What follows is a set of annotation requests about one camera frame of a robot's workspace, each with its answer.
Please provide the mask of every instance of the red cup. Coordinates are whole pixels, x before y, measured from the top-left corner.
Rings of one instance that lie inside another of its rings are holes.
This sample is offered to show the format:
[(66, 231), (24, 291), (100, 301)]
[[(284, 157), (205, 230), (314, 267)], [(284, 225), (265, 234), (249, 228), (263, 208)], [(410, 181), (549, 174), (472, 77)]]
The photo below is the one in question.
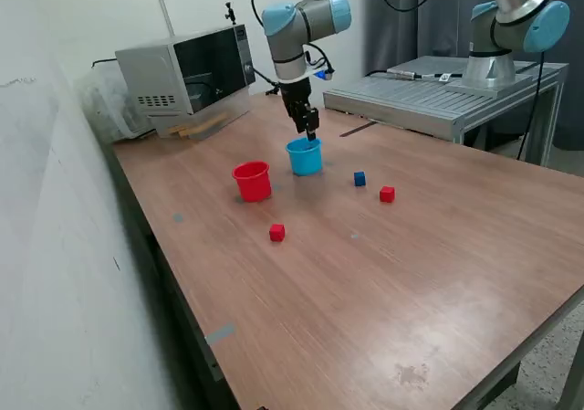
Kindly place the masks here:
[(246, 162), (235, 167), (233, 177), (245, 202), (259, 202), (272, 194), (267, 175), (269, 169), (270, 165), (261, 161)]

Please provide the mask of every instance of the white wall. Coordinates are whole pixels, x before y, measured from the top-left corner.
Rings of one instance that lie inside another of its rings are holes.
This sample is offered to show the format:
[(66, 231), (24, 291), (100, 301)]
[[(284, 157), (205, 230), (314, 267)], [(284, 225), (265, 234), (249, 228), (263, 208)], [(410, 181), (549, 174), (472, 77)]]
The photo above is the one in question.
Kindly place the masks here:
[(0, 408), (196, 408), (33, 5), (0, 0)]
[[(158, 0), (37, 0), (47, 16), (50, 31), (58, 42), (58, 57), (70, 80), (80, 78), (93, 60), (112, 58), (115, 50), (167, 35)], [(250, 0), (166, 0), (176, 34), (190, 34), (228, 25), (224, 2), (234, 4), (237, 21), (245, 23), (250, 37), (255, 66), (274, 77), (263, 30), (254, 18)], [(288, 0), (256, 0), (259, 13), (269, 4)], [(335, 79), (325, 82), (313, 78), (313, 100), (343, 81), (362, 75), (364, 40), (361, 0), (350, 0), (352, 27), (338, 36), (320, 40), (335, 70)], [(268, 85), (255, 83), (253, 92)]]

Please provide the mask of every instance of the robotic arm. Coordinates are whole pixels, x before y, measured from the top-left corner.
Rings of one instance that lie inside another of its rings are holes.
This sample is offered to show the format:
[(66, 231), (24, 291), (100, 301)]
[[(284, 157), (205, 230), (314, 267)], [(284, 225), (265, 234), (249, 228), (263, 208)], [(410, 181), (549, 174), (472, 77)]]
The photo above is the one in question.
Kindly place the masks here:
[(313, 141), (318, 128), (318, 110), (310, 106), (311, 93), (303, 46), (349, 28), (348, 0), (303, 0), (268, 7), (262, 14), (282, 99), (298, 133)]
[[(311, 93), (303, 46), (349, 28), (348, 0), (303, 0), (278, 4), (262, 14), (264, 30), (281, 82), (282, 99), (298, 133), (316, 138), (318, 111)], [(543, 52), (563, 36), (569, 8), (549, 0), (495, 0), (473, 10), (473, 38), (463, 83), (495, 87), (515, 79), (512, 50)]]

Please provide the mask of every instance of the table leg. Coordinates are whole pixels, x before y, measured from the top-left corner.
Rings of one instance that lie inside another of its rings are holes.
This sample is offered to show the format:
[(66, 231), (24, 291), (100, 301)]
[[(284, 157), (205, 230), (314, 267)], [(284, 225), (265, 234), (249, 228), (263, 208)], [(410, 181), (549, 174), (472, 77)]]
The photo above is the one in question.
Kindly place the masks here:
[(505, 390), (507, 390), (512, 385), (517, 384), (517, 377), (519, 376), (519, 369), (521, 368), (521, 363), (516, 364), (516, 366), (509, 371), (501, 381), (499, 381), (491, 391), (481, 399), (476, 410), (483, 410), (489, 404), (491, 404), (496, 398), (498, 398)]
[(526, 162), (547, 166), (563, 89), (564, 84), (561, 83), (539, 94), (531, 131), (527, 136)]
[(557, 410), (582, 410), (584, 408), (584, 335), (580, 338), (568, 379), (559, 399)]

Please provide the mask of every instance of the floor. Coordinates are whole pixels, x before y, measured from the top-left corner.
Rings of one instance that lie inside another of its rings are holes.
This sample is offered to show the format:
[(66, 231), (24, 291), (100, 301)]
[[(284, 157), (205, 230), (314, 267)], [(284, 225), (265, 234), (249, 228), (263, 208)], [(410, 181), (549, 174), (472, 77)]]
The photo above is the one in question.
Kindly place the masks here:
[[(513, 155), (518, 144), (508, 144), (499, 151)], [(584, 177), (584, 152), (564, 152), (556, 148), (550, 154), (549, 167)], [(568, 376), (572, 357), (584, 330), (584, 303), (580, 304), (521, 363), (517, 384), (490, 404), (488, 410), (552, 410)]]

